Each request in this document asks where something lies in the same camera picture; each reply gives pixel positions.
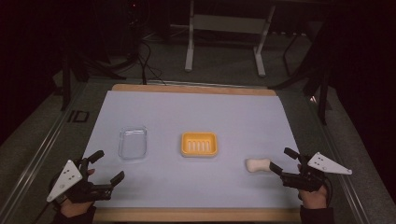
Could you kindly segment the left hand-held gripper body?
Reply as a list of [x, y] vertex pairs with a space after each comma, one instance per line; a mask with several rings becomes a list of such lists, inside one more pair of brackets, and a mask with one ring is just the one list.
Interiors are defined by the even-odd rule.
[[61, 196], [72, 203], [110, 200], [112, 185], [94, 185], [88, 181], [90, 163], [93, 161], [86, 158], [79, 162], [68, 160], [49, 191], [47, 202], [52, 203]]

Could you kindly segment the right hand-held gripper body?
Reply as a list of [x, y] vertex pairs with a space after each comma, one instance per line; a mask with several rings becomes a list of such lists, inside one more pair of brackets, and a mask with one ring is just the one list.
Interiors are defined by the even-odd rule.
[[317, 191], [325, 184], [326, 173], [351, 175], [352, 171], [345, 166], [317, 152], [313, 156], [300, 154], [301, 168], [298, 174], [282, 173], [280, 177], [285, 187], [302, 189], [309, 192]]

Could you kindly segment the person's right hand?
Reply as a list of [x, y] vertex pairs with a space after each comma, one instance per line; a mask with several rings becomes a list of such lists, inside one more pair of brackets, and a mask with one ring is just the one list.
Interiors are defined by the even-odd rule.
[[327, 189], [321, 186], [317, 191], [299, 190], [299, 196], [306, 209], [324, 209], [327, 208]]

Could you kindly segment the person's left hand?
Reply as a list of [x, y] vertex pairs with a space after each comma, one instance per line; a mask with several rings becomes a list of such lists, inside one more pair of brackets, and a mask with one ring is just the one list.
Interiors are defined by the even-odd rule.
[[61, 213], [65, 217], [80, 216], [86, 214], [92, 205], [93, 202], [72, 203], [67, 197], [65, 197], [61, 203]]

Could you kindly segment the clear plastic container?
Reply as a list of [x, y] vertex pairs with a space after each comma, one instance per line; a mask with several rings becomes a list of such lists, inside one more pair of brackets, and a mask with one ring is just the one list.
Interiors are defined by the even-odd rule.
[[125, 127], [120, 131], [118, 155], [123, 161], [137, 161], [146, 157], [148, 152], [147, 129]]

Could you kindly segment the black tripod stand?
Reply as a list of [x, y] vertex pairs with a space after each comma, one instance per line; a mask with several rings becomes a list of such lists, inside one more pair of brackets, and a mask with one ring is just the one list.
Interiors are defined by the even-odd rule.
[[326, 35], [318, 31], [301, 64], [294, 70], [291, 77], [278, 84], [270, 85], [268, 89], [283, 90], [305, 79], [303, 95], [312, 98], [318, 92], [318, 118], [323, 125], [326, 125], [330, 58], [326, 50]]
[[71, 47], [65, 47], [62, 55], [62, 87], [60, 88], [63, 97], [62, 111], [65, 111], [71, 103], [71, 73], [74, 73], [78, 81], [86, 82], [90, 76], [87, 67], [99, 71], [106, 77], [124, 80], [124, 77], [111, 72], [82, 52]]

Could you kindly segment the pale table mat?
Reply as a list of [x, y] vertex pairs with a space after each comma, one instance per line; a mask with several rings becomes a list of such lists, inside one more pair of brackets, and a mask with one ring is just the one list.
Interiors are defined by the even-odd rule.
[[[123, 161], [120, 131], [147, 129], [144, 159]], [[183, 133], [214, 133], [218, 154], [184, 157]], [[268, 158], [294, 173], [295, 148], [284, 107], [276, 96], [109, 91], [85, 153], [103, 150], [91, 180], [106, 183], [118, 172], [109, 207], [296, 208], [295, 189], [271, 172], [250, 173], [245, 161]]]

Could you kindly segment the yellow soap dish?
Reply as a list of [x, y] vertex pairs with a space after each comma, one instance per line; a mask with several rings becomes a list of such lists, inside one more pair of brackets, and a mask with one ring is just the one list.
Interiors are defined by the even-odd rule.
[[218, 154], [217, 136], [214, 133], [183, 133], [180, 153], [184, 157], [215, 157]]

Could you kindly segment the metal floor rail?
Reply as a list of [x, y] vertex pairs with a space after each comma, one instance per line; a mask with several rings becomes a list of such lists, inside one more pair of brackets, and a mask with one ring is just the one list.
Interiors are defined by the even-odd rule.
[[84, 82], [72, 87], [66, 108], [63, 97], [53, 93], [0, 146], [0, 224], [14, 215], [85, 87]]
[[356, 224], [370, 224], [367, 180], [373, 174], [373, 164], [357, 130], [338, 100], [325, 104], [330, 107], [325, 111], [326, 125], [317, 117], [318, 98], [308, 97], [307, 102], [324, 135], [326, 147], [330, 150], [329, 155], [352, 170], [351, 175], [339, 175], [336, 179], [346, 197], [353, 219]]

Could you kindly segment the white metal stand frame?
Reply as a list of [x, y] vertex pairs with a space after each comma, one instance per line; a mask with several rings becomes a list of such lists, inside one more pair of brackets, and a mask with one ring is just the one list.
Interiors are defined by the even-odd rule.
[[254, 34], [260, 36], [259, 43], [253, 48], [253, 54], [257, 73], [259, 77], [265, 77], [266, 72], [262, 59], [262, 49], [266, 37], [269, 34], [270, 25], [274, 17], [276, 6], [269, 6], [268, 12], [266, 13], [265, 19], [253, 19], [253, 18], [238, 18], [228, 16], [216, 16], [206, 14], [196, 14], [194, 12], [194, 0], [190, 0], [190, 12], [189, 12], [189, 39], [187, 46], [187, 54], [185, 61], [185, 71], [190, 72], [193, 68], [193, 56], [194, 56], [194, 31], [205, 30], [205, 31], [217, 31], [217, 32], [229, 32], [229, 33], [243, 33], [243, 34]]

